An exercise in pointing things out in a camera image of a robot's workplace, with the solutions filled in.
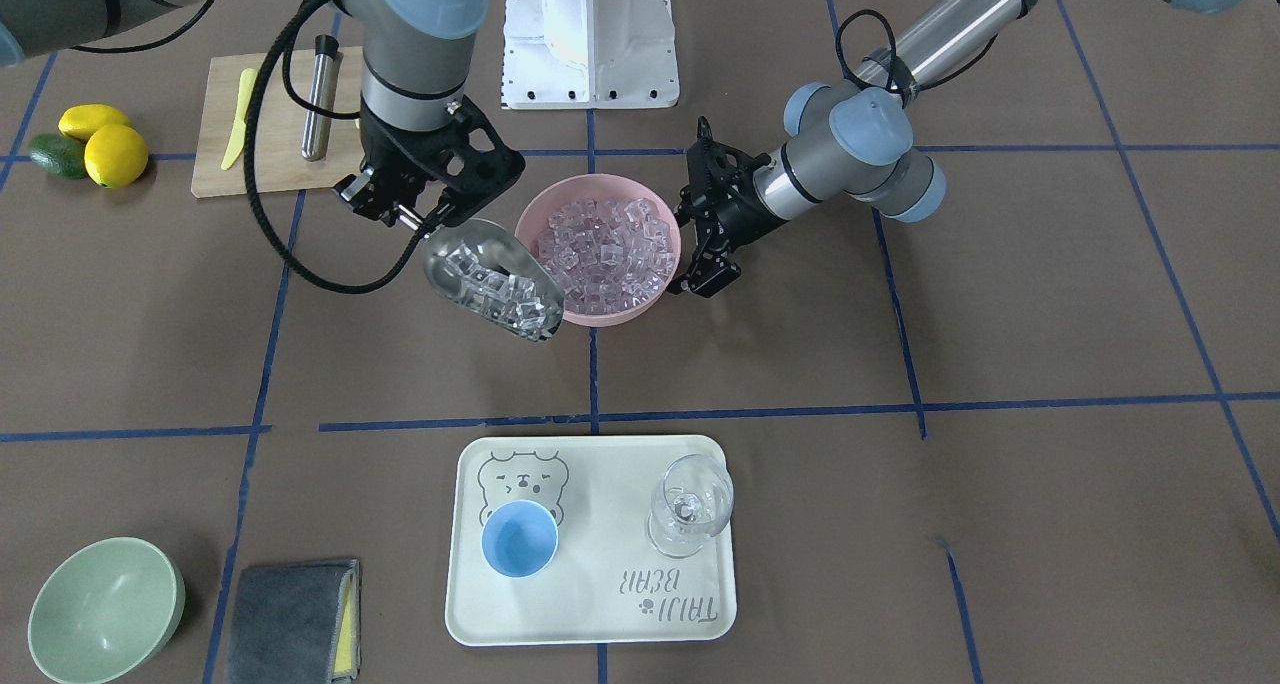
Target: black cable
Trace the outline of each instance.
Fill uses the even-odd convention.
[[[88,53],[88,54],[134,54],[137,51],[147,51],[147,50],[151,50],[151,49],[161,47],[161,46],[172,42],[173,40],[180,37],[182,35],[186,35],[187,31],[191,29],[192,27],[195,27],[197,22],[200,22],[201,19],[204,19],[205,14],[207,14],[209,10],[212,9],[214,1],[216,1],[216,0],[205,0],[205,4],[202,4],[200,6],[200,10],[196,12],[196,15],[192,17],[191,19],[188,19],[188,22],[186,24],[178,27],[178,29],[174,31],[172,35],[169,35],[169,36],[166,36],[164,38],[156,40],[154,42],[140,44],[140,45],[136,45],[136,46],[122,46],[122,47],[114,47],[114,49],[113,47],[97,47],[97,46],[73,46],[72,49],[76,50],[76,51],[84,51],[84,53]]]
[[[306,6],[306,4],[307,0],[302,0],[302,4],[298,6],[298,10],[302,10],[302,6]],[[280,64],[280,81],[284,82],[284,94],[289,95],[289,99],[293,100],[293,104],[302,106],[302,109],[306,109],[307,111],[315,111],[321,117],[328,117],[330,119],[360,119],[360,111],[330,111],[324,106],[316,106],[315,104],[311,104],[310,101],[298,96],[297,90],[293,88],[293,74],[292,74],[293,50],[297,49],[297,46],[298,46],[298,36],[297,32],[294,32],[293,38],[289,40],[289,49],[284,51],[284,61]]]
[[[946,77],[942,77],[941,79],[938,79],[937,82],[933,82],[932,85],[924,85],[923,87],[920,87],[920,91],[923,92],[923,91],[929,91],[929,90],[941,87],[942,85],[950,82],[951,79],[955,79],[960,74],[964,74],[974,64],[982,61],[983,56],[987,56],[987,53],[991,51],[991,45],[993,45],[993,44],[996,44],[996,37],[991,37],[989,40],[987,40],[987,46],[982,47],[982,51],[979,51],[977,56],[974,56],[968,63],[965,63],[964,67],[956,69],[955,72],[951,72],[950,74],[946,74]]]
[[[840,28],[836,29],[836,59],[840,60],[840,69],[845,73],[845,78],[858,85],[860,90],[867,90],[873,86],[873,83],[863,81],[858,77],[858,74],[854,74],[854,70],[849,68],[849,63],[845,60],[845,29],[863,17],[877,19],[877,22],[881,23],[881,27],[884,28],[886,38],[888,38],[888,65],[884,68],[886,79],[882,88],[883,91],[904,96],[905,101],[902,88],[893,81],[893,64],[899,61],[897,37],[893,36],[893,27],[891,27],[888,19],[874,9],[861,9],[850,14],[849,18],[840,24]]]
[[[884,86],[881,87],[881,88],[883,88],[883,91],[887,91],[887,92],[902,96],[904,101],[905,101],[906,97],[904,96],[902,87],[900,86],[900,83],[897,83],[893,79],[893,69],[896,68],[897,64],[901,63],[901,59],[899,59],[899,56],[897,56],[897,37],[893,36],[893,27],[891,27],[891,24],[888,23],[888,19],[886,19],[883,14],[881,14],[879,12],[877,12],[874,9],[863,9],[860,12],[855,12],[847,19],[845,19],[845,22],[842,24],[840,24],[840,28],[837,28],[837,31],[836,31],[836,59],[840,60],[840,69],[841,69],[841,72],[845,74],[846,79],[849,79],[850,82],[858,85],[858,87],[860,90],[865,90],[865,88],[869,88],[869,87],[874,86],[873,83],[870,83],[868,81],[864,81],[864,79],[860,79],[856,74],[854,74],[852,69],[849,68],[849,63],[845,60],[845,42],[844,42],[845,29],[849,28],[849,26],[851,23],[854,23],[855,20],[858,20],[861,17],[872,17],[873,19],[877,19],[877,22],[881,23],[881,27],[884,28],[884,36],[886,36],[886,38],[888,38],[888,63],[884,67],[884,72],[886,72]],[[951,79],[955,79],[960,74],[964,74],[970,68],[973,68],[974,64],[977,64],[979,60],[982,60],[983,56],[987,56],[987,53],[991,51],[991,47],[995,44],[996,44],[996,37],[991,37],[989,40],[987,40],[987,46],[982,47],[982,51],[979,51],[977,56],[974,56],[973,59],[970,59],[969,61],[966,61],[964,64],[964,67],[960,67],[955,72],[952,72],[950,74],[946,74],[946,77],[942,77],[937,82],[922,86],[919,88],[919,91],[923,92],[923,91],[929,91],[929,90],[941,87],[942,85],[950,82]]]
[[[284,246],[280,237],[275,233],[275,228],[271,227],[271,220],[268,219],[266,211],[262,210],[262,197],[257,191],[257,177],[253,173],[255,163],[255,145],[257,140],[257,120],[259,115],[262,113],[262,100],[266,96],[266,86],[271,78],[271,69],[275,68],[276,61],[284,51],[292,47],[292,42],[297,38],[298,31],[302,24],[311,18],[312,14],[320,10],[321,6],[333,0],[310,0],[306,1],[297,14],[293,14],[293,19],[289,19],[288,24],[284,24],[284,29],[280,31],[279,36],[271,44],[271,49],[268,50],[266,58],[262,59],[262,65],[259,70],[257,79],[253,82],[253,91],[250,95],[248,110],[244,115],[244,193],[248,196],[248,206],[253,214],[253,219],[257,222],[262,234],[266,241],[275,250],[275,254],[284,260],[284,264],[293,270],[298,277],[306,279],[307,282],[320,287],[321,289],[328,289],[330,292],[337,292],[342,295],[364,295],[376,289],[380,289],[389,284],[392,279],[397,278],[404,265],[408,264],[410,257],[413,255],[413,250],[430,233],[431,227],[424,223],[413,236],[410,237],[408,245],[406,245],[403,254],[392,265],[390,270],[387,272],[379,279],[375,279],[367,284],[339,284],[337,282],[330,282],[324,277],[311,272],[298,261],[289,247]]]

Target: white tray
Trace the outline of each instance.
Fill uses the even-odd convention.
[[[659,475],[689,453],[724,461],[700,436],[471,442],[453,501],[449,634],[471,647],[722,637],[737,617],[730,528],[684,560],[662,556],[645,534]],[[556,557],[525,579],[494,571],[480,548],[481,515],[515,498],[540,502],[559,524]]]

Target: towel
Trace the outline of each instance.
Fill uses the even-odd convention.
[[[360,562],[242,571],[227,684],[349,683],[360,670]]]

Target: clear glass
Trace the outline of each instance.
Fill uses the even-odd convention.
[[[645,530],[664,556],[694,556],[722,533],[733,514],[733,480],[704,453],[677,459],[653,491]]]

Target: metal cylinder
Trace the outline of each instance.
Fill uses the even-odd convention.
[[[755,173],[755,190],[769,211],[795,219],[840,192],[869,192],[893,172],[851,156],[831,126],[809,127],[773,151],[771,164]]]
[[[443,40],[397,15],[385,0],[342,0],[365,23],[365,78],[361,95],[379,119],[425,132],[448,120],[444,106],[462,96],[475,35]]]
[[[915,206],[933,183],[937,165],[933,160],[911,150],[897,160],[890,175],[872,191],[850,192],[852,197],[869,204],[888,218],[897,218]]]
[[[0,0],[0,20],[24,56],[125,32],[172,10],[160,0]]]
[[[941,0],[897,37],[897,56],[920,86],[931,85],[973,56],[1006,24],[1018,19],[1021,0]],[[887,70],[864,61],[854,74],[884,86]]]

